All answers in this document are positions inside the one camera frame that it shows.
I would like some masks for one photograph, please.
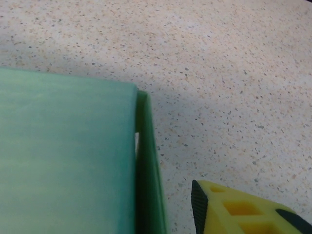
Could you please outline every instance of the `terrazzo surface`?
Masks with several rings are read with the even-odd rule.
[[[311,22],[304,0],[1,0],[0,64],[151,93],[172,233],[195,233],[193,179],[312,223]]]

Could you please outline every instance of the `green box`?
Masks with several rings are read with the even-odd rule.
[[[0,233],[167,233],[134,84],[1,68],[0,131]]]

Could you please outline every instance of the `white speckled surface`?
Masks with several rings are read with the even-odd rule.
[[[2,0],[0,63],[151,93],[168,220],[195,233],[191,181],[312,222],[312,3]]]

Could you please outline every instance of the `black rubber edge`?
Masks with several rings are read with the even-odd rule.
[[[312,234],[312,225],[305,221],[302,217],[283,209],[276,209],[276,212],[282,216],[287,222],[297,228],[302,234]]]
[[[196,180],[192,181],[191,203],[196,234],[204,234],[208,198]]]

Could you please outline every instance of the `yellow object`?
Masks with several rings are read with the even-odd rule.
[[[301,234],[311,228],[284,205],[208,181],[193,181],[192,207],[197,234]]]

